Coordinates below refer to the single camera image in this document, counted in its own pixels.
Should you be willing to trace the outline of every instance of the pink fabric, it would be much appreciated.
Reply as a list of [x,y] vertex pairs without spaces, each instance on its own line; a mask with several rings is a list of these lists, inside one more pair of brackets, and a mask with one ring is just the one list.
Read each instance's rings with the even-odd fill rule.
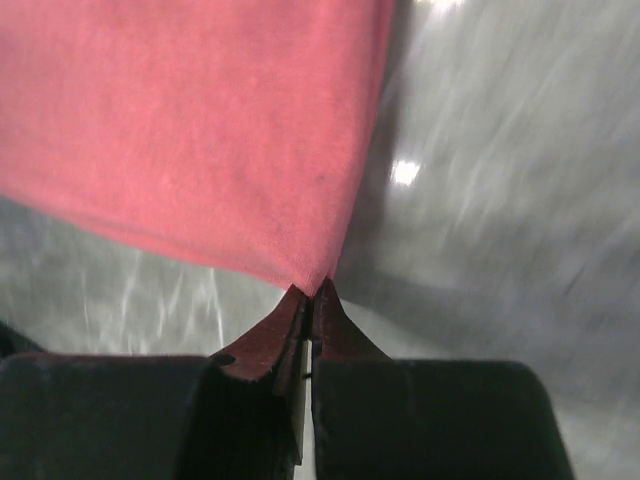
[[375,114],[392,0],[3,0],[0,192],[313,293]]

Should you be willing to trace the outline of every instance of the gray floor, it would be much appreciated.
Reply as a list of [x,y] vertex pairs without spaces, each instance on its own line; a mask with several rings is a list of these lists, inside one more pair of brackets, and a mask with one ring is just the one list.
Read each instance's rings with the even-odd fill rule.
[[[349,313],[395,356],[529,363],[578,477],[637,480],[640,2],[401,1],[388,70]],[[211,352],[281,295],[0,203],[0,316],[51,349]]]

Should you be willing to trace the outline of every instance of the reflective floor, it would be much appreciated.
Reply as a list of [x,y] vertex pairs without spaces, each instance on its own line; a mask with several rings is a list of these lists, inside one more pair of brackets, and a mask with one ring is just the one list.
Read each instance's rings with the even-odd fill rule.
[[[395,23],[348,312],[393,356],[525,361],[578,478],[636,480],[640,3],[401,1]],[[0,203],[0,316],[53,350],[208,353],[281,295]]]

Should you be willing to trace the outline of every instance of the shiny surface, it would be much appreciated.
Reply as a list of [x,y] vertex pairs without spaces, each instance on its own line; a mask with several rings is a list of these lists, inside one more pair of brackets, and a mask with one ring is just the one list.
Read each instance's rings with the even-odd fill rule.
[[[401,1],[336,278],[392,356],[528,363],[586,480],[640,477],[638,45],[635,2]],[[52,349],[211,352],[283,293],[1,205],[1,315]]]

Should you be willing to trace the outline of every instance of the red cloth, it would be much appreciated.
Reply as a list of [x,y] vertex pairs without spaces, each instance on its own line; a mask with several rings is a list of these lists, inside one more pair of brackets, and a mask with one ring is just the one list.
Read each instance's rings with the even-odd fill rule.
[[366,157],[392,0],[3,0],[0,192],[312,293]]

